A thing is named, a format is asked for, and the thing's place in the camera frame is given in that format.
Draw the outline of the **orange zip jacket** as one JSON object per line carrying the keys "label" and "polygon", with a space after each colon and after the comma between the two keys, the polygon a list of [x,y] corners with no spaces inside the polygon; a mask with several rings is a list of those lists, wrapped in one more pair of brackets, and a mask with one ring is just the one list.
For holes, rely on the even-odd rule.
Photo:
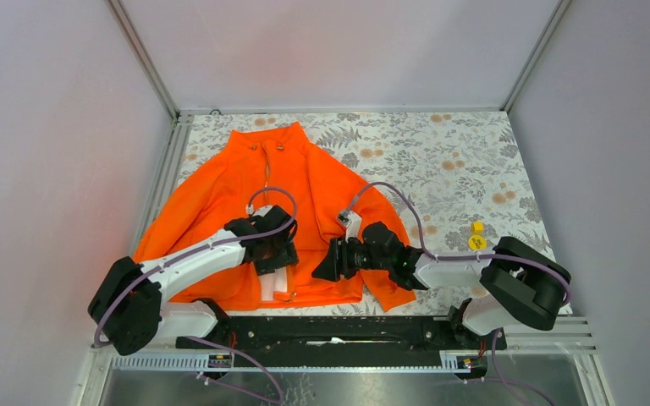
{"label": "orange zip jacket", "polygon": [[312,272],[344,229],[338,214],[352,206],[365,224],[384,223],[408,241],[398,212],[377,190],[326,151],[312,144],[298,123],[279,129],[233,132],[223,150],[201,165],[169,197],[141,238],[133,258],[156,259],[213,235],[245,214],[248,203],[277,205],[296,215],[299,261],[285,269],[285,283],[264,291],[255,267],[244,264],[198,282],[178,302],[213,299],[225,310],[314,307],[355,303],[371,293],[383,310],[412,302],[384,270],[360,271],[329,282]]}

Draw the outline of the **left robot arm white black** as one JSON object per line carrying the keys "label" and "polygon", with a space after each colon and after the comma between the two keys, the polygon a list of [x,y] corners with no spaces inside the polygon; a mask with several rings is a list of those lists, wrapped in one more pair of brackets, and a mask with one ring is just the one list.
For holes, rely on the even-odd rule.
{"label": "left robot arm white black", "polygon": [[280,206],[264,206],[227,222],[212,236],[154,260],[116,260],[87,307],[96,323],[93,343],[131,355],[153,340],[198,337],[207,347],[226,342],[229,326],[214,299],[174,303],[194,284],[243,264],[271,265],[295,247],[295,217]]}

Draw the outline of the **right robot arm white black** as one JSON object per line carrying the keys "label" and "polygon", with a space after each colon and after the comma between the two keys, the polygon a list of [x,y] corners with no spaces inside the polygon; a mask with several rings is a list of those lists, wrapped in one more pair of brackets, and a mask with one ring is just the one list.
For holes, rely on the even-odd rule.
{"label": "right robot arm white black", "polygon": [[502,237],[491,249],[467,255],[432,255],[409,246],[382,222],[363,228],[342,219],[344,235],[332,239],[312,276],[337,282],[366,270],[386,271],[406,290],[444,286],[483,288],[486,295],[454,309],[451,335],[462,348],[473,348],[497,328],[523,325],[550,331],[570,298],[570,274],[514,237]]}

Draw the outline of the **yellow round tag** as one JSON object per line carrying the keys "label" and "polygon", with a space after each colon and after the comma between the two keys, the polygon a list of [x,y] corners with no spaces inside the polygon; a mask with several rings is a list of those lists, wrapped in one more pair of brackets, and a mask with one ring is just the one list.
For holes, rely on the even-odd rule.
{"label": "yellow round tag", "polygon": [[467,240],[468,247],[473,251],[482,251],[488,247],[488,241],[480,234],[473,234]]}

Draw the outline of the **small yellow cube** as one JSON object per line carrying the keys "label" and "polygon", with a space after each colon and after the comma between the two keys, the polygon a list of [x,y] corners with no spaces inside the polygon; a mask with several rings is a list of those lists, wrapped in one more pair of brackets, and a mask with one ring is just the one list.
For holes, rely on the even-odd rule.
{"label": "small yellow cube", "polygon": [[484,232],[484,224],[482,222],[473,222],[471,224],[471,232],[475,235],[481,235]]}

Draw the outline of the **floral patterned table mat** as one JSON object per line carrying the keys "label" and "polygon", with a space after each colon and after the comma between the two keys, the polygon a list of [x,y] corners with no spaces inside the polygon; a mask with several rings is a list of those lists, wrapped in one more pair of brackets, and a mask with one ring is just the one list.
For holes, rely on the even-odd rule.
{"label": "floral patterned table mat", "polygon": [[514,236],[553,254],[504,112],[341,112],[184,115],[175,129],[176,182],[219,153],[233,131],[299,123],[309,140],[378,188],[414,245],[469,250],[471,224],[495,244]]}

